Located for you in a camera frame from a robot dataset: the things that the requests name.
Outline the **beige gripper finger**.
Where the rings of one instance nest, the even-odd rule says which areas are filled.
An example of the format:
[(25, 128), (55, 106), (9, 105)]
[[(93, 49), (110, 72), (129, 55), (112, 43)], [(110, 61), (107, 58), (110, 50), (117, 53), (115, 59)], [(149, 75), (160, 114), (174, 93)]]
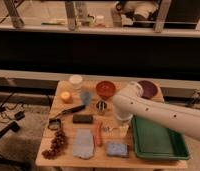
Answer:
[(118, 130), (119, 130), (119, 135), (121, 137), (125, 137), (127, 135), (129, 129), (129, 125), (128, 124), (121, 124), (118, 126)]

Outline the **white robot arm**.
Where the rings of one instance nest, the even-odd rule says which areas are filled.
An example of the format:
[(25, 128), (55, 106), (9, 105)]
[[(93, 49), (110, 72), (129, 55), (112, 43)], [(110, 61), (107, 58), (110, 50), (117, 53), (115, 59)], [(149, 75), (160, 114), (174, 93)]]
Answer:
[(200, 141), (200, 110), (144, 99), (143, 93), (143, 87), (132, 81), (113, 96), (120, 121), (136, 115)]

